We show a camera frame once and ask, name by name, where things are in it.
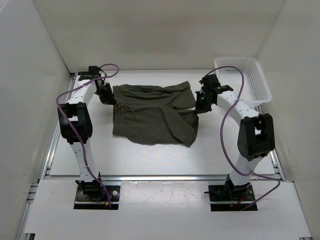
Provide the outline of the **olive green shorts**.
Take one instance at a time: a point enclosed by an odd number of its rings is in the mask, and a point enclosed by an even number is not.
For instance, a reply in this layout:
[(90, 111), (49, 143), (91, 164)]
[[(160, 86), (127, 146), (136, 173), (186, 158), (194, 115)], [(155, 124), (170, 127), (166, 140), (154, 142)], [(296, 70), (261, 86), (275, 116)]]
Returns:
[(123, 84), (113, 87), (112, 134), (141, 145), (190, 147), (198, 135), (199, 117), (188, 81), (161, 87)]

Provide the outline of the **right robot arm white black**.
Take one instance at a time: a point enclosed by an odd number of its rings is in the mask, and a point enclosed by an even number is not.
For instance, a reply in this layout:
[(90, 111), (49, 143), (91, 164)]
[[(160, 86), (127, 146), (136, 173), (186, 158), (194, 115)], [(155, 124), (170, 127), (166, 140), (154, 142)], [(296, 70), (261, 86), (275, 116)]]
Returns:
[(221, 85), (215, 74), (200, 80), (201, 89), (196, 92), (195, 113), (203, 114), (216, 105), (225, 110), (239, 126), (237, 148), (239, 152), (232, 171), (227, 175), (222, 189), (213, 195), (220, 201), (238, 199), (249, 187), (250, 177), (258, 163), (275, 148), (274, 123), (270, 114), (258, 113), (241, 101), (229, 85)]

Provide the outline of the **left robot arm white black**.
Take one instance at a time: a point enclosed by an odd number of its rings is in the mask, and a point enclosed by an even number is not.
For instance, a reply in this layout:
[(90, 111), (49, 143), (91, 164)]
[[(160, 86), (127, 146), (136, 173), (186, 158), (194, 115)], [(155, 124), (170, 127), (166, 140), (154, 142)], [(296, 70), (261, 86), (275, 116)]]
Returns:
[(110, 202), (111, 197), (93, 159), (90, 143), (93, 125), (88, 105), (93, 95), (97, 95), (104, 105), (114, 106), (117, 103), (108, 78), (119, 71), (114, 63), (89, 66), (88, 71), (81, 73), (76, 80), (74, 89), (56, 98), (60, 133), (72, 148), (80, 172), (76, 183), (84, 195), (96, 201), (104, 199)]

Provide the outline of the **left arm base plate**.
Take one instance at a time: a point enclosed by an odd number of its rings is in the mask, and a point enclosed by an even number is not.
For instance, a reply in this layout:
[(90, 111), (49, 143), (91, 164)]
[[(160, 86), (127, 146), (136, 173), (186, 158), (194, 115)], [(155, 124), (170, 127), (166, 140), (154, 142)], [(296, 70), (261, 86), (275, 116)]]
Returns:
[(96, 182), (84, 183), (75, 181), (73, 208), (75, 210), (118, 210), (121, 195), (120, 185), (105, 185), (106, 190)]

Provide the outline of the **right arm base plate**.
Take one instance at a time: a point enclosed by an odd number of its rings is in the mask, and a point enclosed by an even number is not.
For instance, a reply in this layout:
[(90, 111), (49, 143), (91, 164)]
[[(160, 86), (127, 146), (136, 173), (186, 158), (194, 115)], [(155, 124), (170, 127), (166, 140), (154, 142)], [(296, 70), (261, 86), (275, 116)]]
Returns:
[(204, 194), (209, 195), (211, 212), (258, 211), (252, 185), (249, 183), (241, 190), (227, 189), (226, 185), (209, 185)]

